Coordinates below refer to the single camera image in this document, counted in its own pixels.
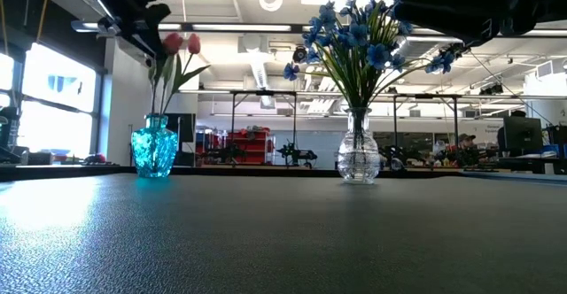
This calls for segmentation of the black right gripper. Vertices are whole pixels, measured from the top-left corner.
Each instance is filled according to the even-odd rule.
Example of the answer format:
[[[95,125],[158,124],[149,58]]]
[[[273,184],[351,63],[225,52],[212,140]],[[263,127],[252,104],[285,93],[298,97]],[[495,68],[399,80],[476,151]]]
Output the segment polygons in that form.
[[[523,35],[538,23],[567,20],[567,0],[400,0],[398,19],[480,45],[497,34]]]

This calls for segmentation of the black computer monitor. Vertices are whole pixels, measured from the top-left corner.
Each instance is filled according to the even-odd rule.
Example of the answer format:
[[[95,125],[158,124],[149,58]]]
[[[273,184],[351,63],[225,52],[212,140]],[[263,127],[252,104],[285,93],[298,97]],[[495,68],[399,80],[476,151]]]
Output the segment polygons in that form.
[[[504,142],[508,150],[540,150],[543,148],[539,119],[506,117],[503,121]]]

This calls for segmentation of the black background rig frame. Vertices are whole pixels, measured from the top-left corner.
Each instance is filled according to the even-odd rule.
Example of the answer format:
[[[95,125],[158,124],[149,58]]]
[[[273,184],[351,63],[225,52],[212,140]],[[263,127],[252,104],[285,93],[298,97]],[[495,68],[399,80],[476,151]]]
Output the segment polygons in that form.
[[[392,94],[392,105],[393,105],[393,133],[394,133],[394,144],[398,144],[398,115],[397,111],[402,106],[402,104],[398,104],[397,99],[399,97],[406,98],[406,99],[415,99],[417,100],[432,100],[432,99],[440,99],[442,103],[445,104],[448,108],[451,108],[454,113],[454,144],[458,144],[458,113],[457,113],[457,104],[458,99],[461,95],[456,94],[431,94],[431,93],[420,93],[420,94]]]
[[[243,99],[247,98],[249,95],[254,95],[256,97],[281,97],[287,101],[287,104],[292,109],[292,114],[246,114],[246,117],[260,117],[260,118],[292,118],[293,129],[292,129],[292,144],[296,145],[297,141],[297,106],[298,106],[298,92],[290,90],[271,90],[271,89],[256,89],[256,90],[230,90],[229,93],[232,95],[231,101],[231,130],[230,130],[230,141],[234,143],[235,132],[235,118],[236,118],[236,108],[240,105],[237,102],[237,96],[244,95]]]

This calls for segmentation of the pink artificial tulip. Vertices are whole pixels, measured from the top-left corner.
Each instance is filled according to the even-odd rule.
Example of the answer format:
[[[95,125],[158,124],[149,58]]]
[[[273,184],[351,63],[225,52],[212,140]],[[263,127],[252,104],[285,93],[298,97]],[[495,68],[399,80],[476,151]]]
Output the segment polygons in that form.
[[[185,61],[185,64],[182,64],[182,59],[179,55],[179,52],[175,57],[174,73],[171,80],[168,82],[171,83],[171,88],[164,100],[164,111],[162,113],[165,113],[167,111],[172,97],[179,92],[181,86],[210,67],[210,64],[205,64],[204,66],[198,67],[192,71],[189,70],[189,64],[192,61],[192,58],[198,55],[200,53],[200,50],[200,38],[198,37],[198,35],[192,33],[187,40],[187,51],[190,53],[190,55],[189,58]]]
[[[168,82],[174,73],[175,57],[183,44],[183,38],[177,33],[169,34],[163,41],[162,45],[166,56],[164,58],[151,59],[148,71],[148,79],[151,84],[151,114],[157,114],[164,111],[164,100]],[[161,86],[160,107],[156,108],[156,98],[158,95],[159,83]]]

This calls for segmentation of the large bright window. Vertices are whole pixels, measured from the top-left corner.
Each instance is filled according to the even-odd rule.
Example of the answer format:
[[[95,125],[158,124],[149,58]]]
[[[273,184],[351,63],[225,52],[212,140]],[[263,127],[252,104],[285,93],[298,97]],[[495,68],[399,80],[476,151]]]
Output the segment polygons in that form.
[[[13,107],[8,144],[55,156],[97,150],[101,73],[50,47],[4,54],[0,48],[0,110]]]

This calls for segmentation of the grey box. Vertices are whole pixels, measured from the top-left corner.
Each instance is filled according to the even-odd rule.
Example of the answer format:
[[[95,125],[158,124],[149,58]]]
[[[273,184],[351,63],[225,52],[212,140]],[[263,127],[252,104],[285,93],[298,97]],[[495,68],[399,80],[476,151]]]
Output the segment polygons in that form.
[[[20,156],[22,166],[49,166],[52,162],[53,155],[50,152],[24,151]]]

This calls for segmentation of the clear glass vase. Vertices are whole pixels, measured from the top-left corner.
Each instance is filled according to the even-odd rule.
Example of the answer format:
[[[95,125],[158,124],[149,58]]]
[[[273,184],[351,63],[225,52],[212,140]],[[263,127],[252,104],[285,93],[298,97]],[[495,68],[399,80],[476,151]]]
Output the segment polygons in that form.
[[[371,185],[380,171],[377,142],[369,131],[367,107],[352,107],[347,112],[347,131],[338,148],[338,172],[345,183]]]

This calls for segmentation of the turquoise glass vase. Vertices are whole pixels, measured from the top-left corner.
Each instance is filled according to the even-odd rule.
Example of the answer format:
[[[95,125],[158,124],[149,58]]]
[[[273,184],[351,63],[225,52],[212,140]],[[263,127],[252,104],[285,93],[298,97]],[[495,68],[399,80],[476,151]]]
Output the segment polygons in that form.
[[[143,178],[168,177],[178,148],[178,134],[167,129],[168,117],[147,114],[145,127],[131,135],[136,172]]]

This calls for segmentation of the red storage shelf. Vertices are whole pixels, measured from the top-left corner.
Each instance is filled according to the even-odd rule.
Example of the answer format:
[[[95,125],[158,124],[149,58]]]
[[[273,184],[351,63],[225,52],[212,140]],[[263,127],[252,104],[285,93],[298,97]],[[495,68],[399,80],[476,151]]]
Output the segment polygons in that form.
[[[269,128],[242,128],[228,135],[231,157],[247,166],[272,165],[274,141]]]

